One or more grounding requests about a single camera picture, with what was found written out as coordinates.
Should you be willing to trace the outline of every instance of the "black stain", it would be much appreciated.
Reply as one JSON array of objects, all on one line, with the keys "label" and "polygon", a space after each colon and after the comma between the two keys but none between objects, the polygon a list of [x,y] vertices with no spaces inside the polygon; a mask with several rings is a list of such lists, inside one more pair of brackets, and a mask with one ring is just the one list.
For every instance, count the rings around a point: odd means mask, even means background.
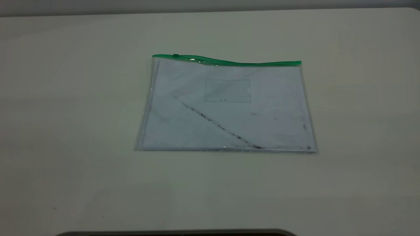
[{"label": "black stain", "polygon": [[234,134],[234,133],[232,133],[232,132],[230,132],[230,131],[226,130],[223,126],[221,126],[220,124],[218,124],[217,122],[215,122],[215,121],[214,121],[214,120],[212,120],[211,118],[207,117],[207,116],[206,116],[206,115],[204,115],[203,113],[201,113],[201,112],[199,112],[199,111],[195,110],[194,108],[192,108],[192,107],[188,106],[187,104],[185,104],[185,103],[183,103],[183,102],[181,102],[181,103],[182,103],[182,105],[184,105],[184,107],[186,107],[186,108],[188,108],[188,109],[190,109],[190,110],[194,111],[195,113],[199,114],[201,117],[203,117],[204,119],[206,119],[206,120],[210,121],[212,124],[216,125],[216,126],[217,126],[218,128],[220,128],[221,130],[226,131],[226,132],[228,132],[230,135],[235,136],[237,139],[242,140],[242,141],[243,141],[244,143],[246,143],[248,146],[253,147],[253,148],[256,148],[256,149],[263,149],[263,147],[258,146],[258,145],[255,145],[255,144],[252,144],[252,143],[250,143],[248,140],[244,139],[243,137],[241,137],[241,136],[239,136],[239,135],[236,135],[236,134]]}]

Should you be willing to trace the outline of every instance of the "green zipper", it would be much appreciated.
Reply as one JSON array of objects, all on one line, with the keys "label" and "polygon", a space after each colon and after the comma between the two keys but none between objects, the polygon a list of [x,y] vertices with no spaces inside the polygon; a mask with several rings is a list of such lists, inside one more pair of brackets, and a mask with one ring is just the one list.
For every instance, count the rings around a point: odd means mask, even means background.
[{"label": "green zipper", "polygon": [[238,63],[233,61],[218,60],[194,55],[178,55],[178,54],[156,54],[154,58],[168,58],[174,60],[184,60],[189,62],[196,62],[204,65],[213,66],[299,66],[302,61],[279,61],[279,62],[266,62],[266,63]]}]

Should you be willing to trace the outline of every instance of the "tabletop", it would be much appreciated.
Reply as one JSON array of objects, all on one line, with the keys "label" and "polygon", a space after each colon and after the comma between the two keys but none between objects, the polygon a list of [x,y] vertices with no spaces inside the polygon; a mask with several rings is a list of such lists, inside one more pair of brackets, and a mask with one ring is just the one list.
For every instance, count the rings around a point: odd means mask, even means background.
[{"label": "tabletop", "polygon": [[[0,18],[0,229],[420,234],[420,12]],[[318,153],[135,151],[153,54],[301,60]]]}]

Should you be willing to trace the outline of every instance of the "white paper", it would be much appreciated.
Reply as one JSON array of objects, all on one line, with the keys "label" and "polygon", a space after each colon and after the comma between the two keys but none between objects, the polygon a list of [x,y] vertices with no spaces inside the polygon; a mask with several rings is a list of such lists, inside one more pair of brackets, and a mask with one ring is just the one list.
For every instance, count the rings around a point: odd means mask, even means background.
[{"label": "white paper", "polygon": [[154,59],[143,150],[316,151],[300,67]]}]

